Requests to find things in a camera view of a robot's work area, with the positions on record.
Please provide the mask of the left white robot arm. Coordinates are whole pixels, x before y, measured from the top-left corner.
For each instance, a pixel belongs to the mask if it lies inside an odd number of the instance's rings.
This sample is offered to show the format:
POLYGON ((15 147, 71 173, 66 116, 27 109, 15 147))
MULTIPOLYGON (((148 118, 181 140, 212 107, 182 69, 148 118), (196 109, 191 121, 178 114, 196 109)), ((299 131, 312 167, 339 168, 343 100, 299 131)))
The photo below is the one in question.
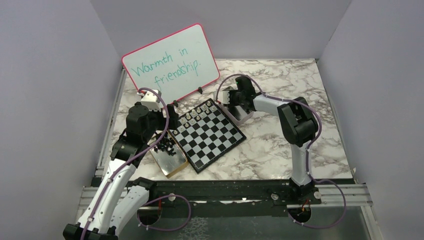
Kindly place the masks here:
POLYGON ((122 202, 119 199, 146 152, 153 148, 149 141, 157 131, 162 131, 156 138, 159 142, 167 130, 175 130, 178 117, 172 104, 150 110, 137 102, 128 110, 126 127, 112 147, 104 178, 82 216, 64 228, 66 240, 117 240, 137 207, 155 203, 157 191, 150 186, 136 186, 122 202))

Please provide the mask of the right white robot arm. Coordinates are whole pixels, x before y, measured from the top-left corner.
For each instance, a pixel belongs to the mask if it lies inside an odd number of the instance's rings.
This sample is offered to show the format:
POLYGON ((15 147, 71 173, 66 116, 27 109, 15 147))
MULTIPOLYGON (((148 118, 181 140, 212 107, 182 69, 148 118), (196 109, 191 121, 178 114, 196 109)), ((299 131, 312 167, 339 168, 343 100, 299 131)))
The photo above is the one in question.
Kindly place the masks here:
POLYGON ((320 122, 305 98, 282 99, 257 92, 254 81, 245 74, 235 74, 237 88, 228 91, 228 105, 240 106, 247 112, 263 112, 279 119, 285 140, 290 144, 292 174, 289 179, 289 199, 300 204, 313 191, 310 147, 317 138, 320 122))

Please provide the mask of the silver tin with white pieces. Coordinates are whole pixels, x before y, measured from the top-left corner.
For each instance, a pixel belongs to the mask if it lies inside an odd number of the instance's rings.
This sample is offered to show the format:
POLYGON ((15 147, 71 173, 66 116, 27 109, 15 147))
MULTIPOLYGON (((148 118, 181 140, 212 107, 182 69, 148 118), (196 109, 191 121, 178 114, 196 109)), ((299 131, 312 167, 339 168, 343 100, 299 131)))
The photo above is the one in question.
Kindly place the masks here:
POLYGON ((236 126, 242 125, 254 115, 253 111, 248 112, 247 110, 244 110, 240 105, 230 106, 219 103, 218 106, 231 119, 231 121, 235 123, 236 126))

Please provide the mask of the pile of black chess pieces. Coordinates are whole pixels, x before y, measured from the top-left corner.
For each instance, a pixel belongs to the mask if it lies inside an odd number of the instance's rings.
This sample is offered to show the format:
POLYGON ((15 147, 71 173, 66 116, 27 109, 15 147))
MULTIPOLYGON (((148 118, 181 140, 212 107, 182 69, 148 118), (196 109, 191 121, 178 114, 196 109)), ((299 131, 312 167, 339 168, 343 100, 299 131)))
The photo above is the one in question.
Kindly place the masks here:
POLYGON ((169 137, 164 136, 158 144, 153 147, 155 153, 159 153, 159 151, 166 153, 169 156, 176 155, 175 150, 176 142, 169 137))

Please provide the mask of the gold tin with black pieces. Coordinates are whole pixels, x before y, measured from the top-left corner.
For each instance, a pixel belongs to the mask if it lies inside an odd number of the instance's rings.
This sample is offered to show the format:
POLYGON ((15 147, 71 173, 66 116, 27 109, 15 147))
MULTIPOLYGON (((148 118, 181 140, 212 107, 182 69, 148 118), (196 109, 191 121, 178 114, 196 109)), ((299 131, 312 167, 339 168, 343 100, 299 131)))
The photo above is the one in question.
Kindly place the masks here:
MULTIPOLYGON (((164 137, 172 138, 176 142, 169 131, 165 133, 164 137)), ((175 145, 175 151, 176 154, 174 156, 169 156, 165 152, 161 151, 156 153, 154 152, 154 148, 149 151, 156 164, 167 179, 173 177, 189 165, 187 157, 177 142, 175 145)))

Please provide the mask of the black white chessboard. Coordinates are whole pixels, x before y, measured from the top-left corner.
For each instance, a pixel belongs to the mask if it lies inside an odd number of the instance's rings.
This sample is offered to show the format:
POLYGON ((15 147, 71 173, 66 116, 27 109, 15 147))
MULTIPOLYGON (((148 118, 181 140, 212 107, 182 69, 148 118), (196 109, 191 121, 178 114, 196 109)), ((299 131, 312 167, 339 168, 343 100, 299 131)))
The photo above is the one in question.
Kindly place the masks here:
POLYGON ((178 134, 174 134, 174 130, 169 132, 198 174, 247 139, 211 98, 180 116, 178 127, 176 129, 178 134), (208 106, 209 114, 201 109, 202 105, 208 106), (216 110, 211 111, 211 106, 215 106, 216 110), (197 113, 194 117, 190 115, 190 119, 186 118, 187 113, 190 114, 192 110, 197 112, 198 108, 201 109, 201 113, 205 113, 205 117, 197 113), (194 124, 190 123, 191 119, 195 120, 194 124), (185 130, 179 131, 180 126, 184 126, 185 130))

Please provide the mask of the pink framed whiteboard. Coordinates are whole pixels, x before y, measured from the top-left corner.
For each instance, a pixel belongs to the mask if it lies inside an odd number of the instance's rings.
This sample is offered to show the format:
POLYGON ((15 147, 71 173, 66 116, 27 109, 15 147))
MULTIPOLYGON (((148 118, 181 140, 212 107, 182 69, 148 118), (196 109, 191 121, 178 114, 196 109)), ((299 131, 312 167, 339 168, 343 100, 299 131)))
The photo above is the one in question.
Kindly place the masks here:
POLYGON ((121 62, 137 90, 159 90, 178 101, 221 76, 203 26, 188 26, 125 54, 121 62))

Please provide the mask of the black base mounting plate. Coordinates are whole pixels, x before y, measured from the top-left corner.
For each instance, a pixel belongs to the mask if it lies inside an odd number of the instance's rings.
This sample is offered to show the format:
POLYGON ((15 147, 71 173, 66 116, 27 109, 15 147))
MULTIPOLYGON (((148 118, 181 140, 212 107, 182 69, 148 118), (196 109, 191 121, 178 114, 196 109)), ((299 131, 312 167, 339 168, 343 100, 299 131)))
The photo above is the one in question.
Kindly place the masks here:
POLYGON ((294 217, 306 222, 313 207, 347 207, 355 195, 351 180, 313 182, 305 198, 291 198, 290 180, 149 180, 127 183, 119 202, 136 186, 149 188, 149 199, 132 213, 149 219, 294 217))

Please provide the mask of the aluminium rail frame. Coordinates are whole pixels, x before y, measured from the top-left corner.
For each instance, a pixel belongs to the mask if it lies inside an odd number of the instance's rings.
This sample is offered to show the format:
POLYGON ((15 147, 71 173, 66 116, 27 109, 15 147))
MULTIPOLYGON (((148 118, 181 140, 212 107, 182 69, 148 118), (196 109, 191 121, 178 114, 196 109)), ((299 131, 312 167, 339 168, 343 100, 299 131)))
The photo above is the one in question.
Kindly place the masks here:
POLYGON ((128 221, 155 229, 160 218, 289 217, 308 227, 313 207, 364 207, 372 204, 364 184, 338 185, 312 175, 311 146, 322 132, 322 121, 303 97, 281 99, 268 95, 248 75, 236 74, 236 89, 218 87, 209 99, 179 116, 161 93, 147 87, 132 106, 126 127, 115 142, 111 159, 96 193, 76 223, 68 224, 67 240, 116 240, 128 221), (248 114, 278 117, 278 126, 291 146, 292 173, 288 180, 130 181, 147 152, 171 137, 199 169, 245 139, 227 107, 248 114))

